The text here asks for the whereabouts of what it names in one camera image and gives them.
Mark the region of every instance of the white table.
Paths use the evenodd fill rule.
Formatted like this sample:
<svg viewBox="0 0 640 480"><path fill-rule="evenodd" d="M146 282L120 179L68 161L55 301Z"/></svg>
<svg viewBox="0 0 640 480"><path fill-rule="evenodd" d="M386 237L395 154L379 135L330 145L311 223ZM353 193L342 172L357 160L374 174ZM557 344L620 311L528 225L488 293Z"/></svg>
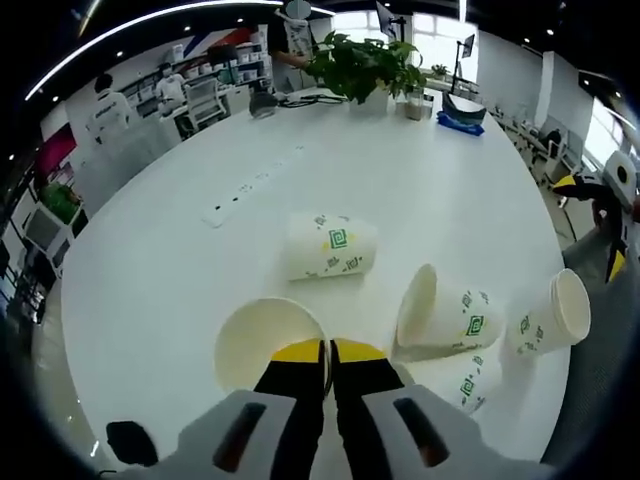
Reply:
<svg viewBox="0 0 640 480"><path fill-rule="evenodd" d="M440 107L436 96L435 110ZM106 448L105 425L135 420L159 455L223 398L212 358L226 318L285 296L331 336L388 348L401 298L426 262L527 309L523 291L562 269L551 219L507 136L487 115L473 137L390 113L355 120L347 105L240 113L180 144L105 205L65 261L62 319L76 390ZM296 148L302 153L296 155ZM205 211L265 165L289 161L217 229ZM291 212L360 217L379 229L366 276L283 279ZM499 398L477 412L485 441L540 459L562 404L569 350L506 367Z"/></svg>

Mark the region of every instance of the person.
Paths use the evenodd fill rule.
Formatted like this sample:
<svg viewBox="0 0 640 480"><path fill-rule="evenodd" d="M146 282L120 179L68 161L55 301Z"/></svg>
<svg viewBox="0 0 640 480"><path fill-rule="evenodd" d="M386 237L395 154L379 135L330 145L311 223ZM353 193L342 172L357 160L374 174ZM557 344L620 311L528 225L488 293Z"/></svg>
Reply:
<svg viewBox="0 0 640 480"><path fill-rule="evenodd" d="M317 48L309 22L311 7L303 0L285 0L267 27L267 48L272 58L276 90L291 93L315 85L304 72Z"/></svg>
<svg viewBox="0 0 640 480"><path fill-rule="evenodd" d="M173 104L175 106L182 105L186 102L182 86L184 85L184 77L179 73L173 73L171 64L163 63L160 65L160 73L162 78L156 86L156 97L160 98L165 104Z"/></svg>
<svg viewBox="0 0 640 480"><path fill-rule="evenodd" d="M111 90L112 84L113 77L103 73L96 79L94 87L98 102L95 112L87 122L87 130L99 144L129 128L134 115L127 98L122 93Z"/></svg>

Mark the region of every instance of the paper cup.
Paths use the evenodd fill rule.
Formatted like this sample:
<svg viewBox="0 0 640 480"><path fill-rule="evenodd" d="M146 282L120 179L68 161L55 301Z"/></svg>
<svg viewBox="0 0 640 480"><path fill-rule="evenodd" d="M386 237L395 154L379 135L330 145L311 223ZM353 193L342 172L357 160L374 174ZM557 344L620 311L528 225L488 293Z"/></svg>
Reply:
<svg viewBox="0 0 640 480"><path fill-rule="evenodd" d="M405 377L467 414L478 410L502 384L499 345L452 357L402 364Z"/></svg>
<svg viewBox="0 0 640 480"><path fill-rule="evenodd" d="M331 277L371 270L377 231L355 218L295 214L285 242L287 278Z"/></svg>
<svg viewBox="0 0 640 480"><path fill-rule="evenodd" d="M575 345L587 337L590 327L587 290L578 275L565 269L524 318L509 324L507 340L517 355L530 357Z"/></svg>
<svg viewBox="0 0 640 480"><path fill-rule="evenodd" d="M432 265L413 277L398 313L398 345L469 350L491 345L501 321L492 299L473 287L441 281Z"/></svg>
<svg viewBox="0 0 640 480"><path fill-rule="evenodd" d="M227 319L216 339L214 371L218 384L226 392L253 390L274 353L314 338L325 340L328 378L328 342L307 309L285 298L249 302Z"/></svg>

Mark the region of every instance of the ceiling light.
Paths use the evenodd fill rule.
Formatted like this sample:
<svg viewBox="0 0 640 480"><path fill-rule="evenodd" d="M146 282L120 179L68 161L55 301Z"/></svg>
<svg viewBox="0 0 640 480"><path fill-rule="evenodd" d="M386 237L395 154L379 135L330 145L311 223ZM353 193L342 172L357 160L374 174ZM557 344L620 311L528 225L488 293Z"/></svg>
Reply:
<svg viewBox="0 0 640 480"><path fill-rule="evenodd" d="M467 0L460 0L460 6L458 8L460 13L460 21L462 23L467 21Z"/></svg>
<svg viewBox="0 0 640 480"><path fill-rule="evenodd" d="M91 17L93 17L93 14L96 12L96 9L98 8L98 5L100 5L101 1L102 0L93 0L91 2L91 5L89 5L89 9L85 14L84 19L80 23L80 32L78 33L79 37L82 36L82 34L84 33L84 29L87 28L87 25L89 25L89 21L91 20Z"/></svg>
<svg viewBox="0 0 640 480"><path fill-rule="evenodd" d="M33 86L33 88L29 91L29 93L25 97L25 101L29 100L38 91L38 89L40 89L56 73L58 73L60 70L66 67L73 60L78 58L80 55L82 55L84 52L89 50L91 47L97 45L98 43L109 38L110 36L115 35L116 33L120 33L121 31L126 30L129 27L133 27L134 25L137 25L139 23L146 22L147 20L152 20L157 17L162 17L165 15L170 15L172 13L181 12L183 10L193 10L196 8L204 8L204 7L222 7L225 5L272 5L274 7L280 7L282 6L282 2L276 1L276 0L209 0L206 2L188 3L186 5L179 5L177 7L165 8L164 10L159 10L157 12L153 12L148 15L143 15L142 17L135 18L126 23L123 23L122 25L112 28L107 32L104 32L102 35L98 35L93 40L85 43L77 50L74 50L73 52L71 52L71 54L69 54L64 60L62 60L55 67L49 70L44 77L38 80L38 83L36 83ZM324 8L311 7L311 10L314 12L323 13L325 15L330 15L330 16L335 15L335 13L332 12L331 10L325 10Z"/></svg>

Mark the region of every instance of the white shirt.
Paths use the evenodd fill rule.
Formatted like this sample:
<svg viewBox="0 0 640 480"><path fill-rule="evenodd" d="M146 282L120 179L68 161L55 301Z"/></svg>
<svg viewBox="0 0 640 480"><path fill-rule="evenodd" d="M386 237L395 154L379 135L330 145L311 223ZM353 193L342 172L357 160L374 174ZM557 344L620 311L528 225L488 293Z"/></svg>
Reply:
<svg viewBox="0 0 640 480"><path fill-rule="evenodd" d="M168 77L160 79L156 86L156 96L163 100L175 100L184 103L184 93L182 92L182 84L184 78L179 73L174 73Z"/></svg>
<svg viewBox="0 0 640 480"><path fill-rule="evenodd" d="M108 88L98 94L98 102L87 122L87 130L98 143L104 143L107 138L117 136L129 128L132 116L133 110L127 98Z"/></svg>

